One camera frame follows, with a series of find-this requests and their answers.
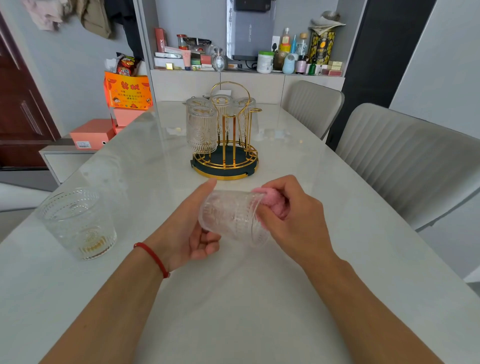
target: hand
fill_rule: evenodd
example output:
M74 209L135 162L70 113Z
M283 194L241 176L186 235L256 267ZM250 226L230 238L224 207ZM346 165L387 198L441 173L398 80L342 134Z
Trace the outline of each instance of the hand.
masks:
M257 208L258 218L285 253L303 269L337 258L330 243L322 203L308 196L294 176L281 177L262 187L279 190L290 203L290 212L283 221L267 206Z
M188 196L144 243L171 272L190 259L204 259L220 248L221 236L204 231L198 222L200 205L213 191L216 179L209 179Z

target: table surface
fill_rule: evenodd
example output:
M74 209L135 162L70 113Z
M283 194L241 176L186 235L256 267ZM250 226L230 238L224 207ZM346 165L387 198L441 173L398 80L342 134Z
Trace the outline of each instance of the table surface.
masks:
M446 363L480 358L480 299L347 164L278 105L260 105L257 172L218 189L249 191L286 175L324 204L335 251ZM55 192L94 185L118 233L105 255L75 261L31 215L0 244L0 363L35 363L135 242L205 178L190 168L185 106L159 105ZM331 316L274 242L224 241L162 283L136 363L350 363Z

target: white jar with green lid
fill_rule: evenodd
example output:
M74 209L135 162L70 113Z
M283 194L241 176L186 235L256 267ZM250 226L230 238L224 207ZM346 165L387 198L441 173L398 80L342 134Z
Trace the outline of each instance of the white jar with green lid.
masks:
M273 52L261 50L258 52L257 72L270 73L273 70Z

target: barcode sticker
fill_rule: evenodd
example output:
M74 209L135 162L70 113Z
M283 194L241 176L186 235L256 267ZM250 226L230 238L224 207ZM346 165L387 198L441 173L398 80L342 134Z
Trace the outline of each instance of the barcode sticker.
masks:
M90 142L76 142L78 148L89 148L92 149L92 146L90 145Z

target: pink sponge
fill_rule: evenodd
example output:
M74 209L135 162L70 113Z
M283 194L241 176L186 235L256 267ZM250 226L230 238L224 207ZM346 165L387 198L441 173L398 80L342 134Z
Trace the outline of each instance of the pink sponge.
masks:
M264 193L265 196L261 200L262 205L268 206L275 215L281 220L284 220L290 212L290 205L288 200L275 188L254 188L252 192Z

